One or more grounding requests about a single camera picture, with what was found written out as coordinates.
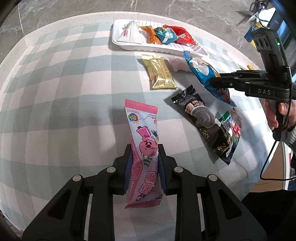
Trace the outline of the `right hand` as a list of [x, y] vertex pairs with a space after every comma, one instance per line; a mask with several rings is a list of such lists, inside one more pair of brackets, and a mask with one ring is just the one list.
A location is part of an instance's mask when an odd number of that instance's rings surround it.
[[[278, 120], [276, 118], [276, 113], [271, 110], [268, 100], [265, 100], [265, 109], [266, 109], [266, 118], [268, 122], [268, 126], [271, 130], [274, 130], [275, 128], [278, 128]], [[290, 112], [288, 113], [288, 103], [280, 103], [278, 106], [278, 111], [282, 115], [286, 115], [288, 118], [288, 125], [287, 128], [293, 129], [295, 127], [295, 100], [292, 100], [291, 106], [290, 106]]]

